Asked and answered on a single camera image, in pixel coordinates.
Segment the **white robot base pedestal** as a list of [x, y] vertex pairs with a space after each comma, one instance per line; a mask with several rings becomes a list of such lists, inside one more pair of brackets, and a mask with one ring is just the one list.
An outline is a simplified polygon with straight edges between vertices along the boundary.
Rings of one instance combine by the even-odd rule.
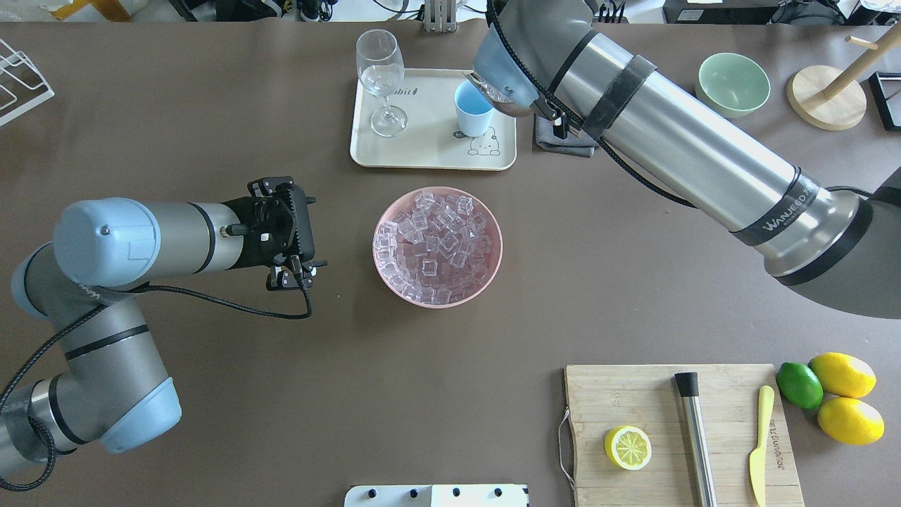
[[344, 506], [529, 506], [524, 484], [358, 485], [348, 489]]

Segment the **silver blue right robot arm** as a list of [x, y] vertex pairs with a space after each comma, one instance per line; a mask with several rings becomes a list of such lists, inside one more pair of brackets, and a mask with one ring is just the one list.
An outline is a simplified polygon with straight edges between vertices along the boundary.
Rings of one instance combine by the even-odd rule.
[[471, 80], [502, 112], [585, 135], [759, 251], [791, 291], [847, 313], [900, 315], [899, 173], [871, 194], [801, 169], [592, 26], [584, 1], [489, 1]]

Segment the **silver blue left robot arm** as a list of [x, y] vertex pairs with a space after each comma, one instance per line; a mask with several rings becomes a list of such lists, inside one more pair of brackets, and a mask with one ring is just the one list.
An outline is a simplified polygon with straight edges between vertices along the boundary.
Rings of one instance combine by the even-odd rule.
[[[292, 177], [248, 183], [222, 203], [80, 200], [52, 240], [18, 266], [11, 292], [54, 335], [2, 391], [2, 488], [43, 484], [59, 456], [93, 441], [122, 453], [155, 439], [182, 417], [137, 296], [180, 293], [280, 320], [313, 313], [309, 289], [319, 263], [309, 206]], [[300, 291], [305, 310], [262, 311], [161, 284], [164, 278], [265, 266], [268, 291]]]

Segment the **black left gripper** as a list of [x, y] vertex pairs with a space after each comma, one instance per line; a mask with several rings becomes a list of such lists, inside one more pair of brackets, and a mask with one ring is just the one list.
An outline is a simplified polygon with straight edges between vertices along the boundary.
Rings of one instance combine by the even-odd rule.
[[231, 269], [270, 267], [268, 291], [308, 291], [316, 268], [315, 244], [308, 206], [316, 199], [291, 176], [262, 177], [247, 184], [250, 196], [223, 203], [236, 220], [225, 225], [225, 237], [241, 237], [241, 251]]

